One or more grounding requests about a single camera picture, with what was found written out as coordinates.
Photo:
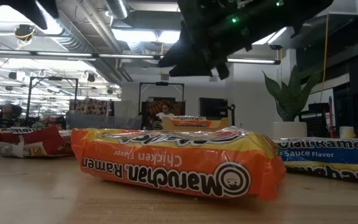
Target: person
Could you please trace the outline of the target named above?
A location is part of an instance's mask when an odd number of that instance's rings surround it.
[[[162,118],[173,118],[175,115],[170,112],[169,105],[164,104],[162,106],[162,112],[156,114],[156,116],[162,120]]]
[[[0,128],[10,128],[12,126],[20,126],[21,122],[18,120],[23,109],[20,106],[6,103],[1,108],[0,113]]]

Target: orange ramen package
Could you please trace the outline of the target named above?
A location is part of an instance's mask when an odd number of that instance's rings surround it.
[[[273,141],[237,128],[192,133],[74,129],[71,141],[83,172],[181,194],[270,200],[285,175]]]

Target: blue ramen package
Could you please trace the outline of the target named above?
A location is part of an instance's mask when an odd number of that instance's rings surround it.
[[[289,172],[358,182],[358,139],[276,140]]]

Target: table surface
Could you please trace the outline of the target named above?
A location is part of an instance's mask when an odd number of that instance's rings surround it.
[[[217,200],[103,181],[73,157],[0,157],[0,223],[358,223],[358,184],[287,174],[274,201]]]

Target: computer monitor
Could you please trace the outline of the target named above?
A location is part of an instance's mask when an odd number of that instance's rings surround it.
[[[227,99],[200,98],[200,116],[227,118]]]

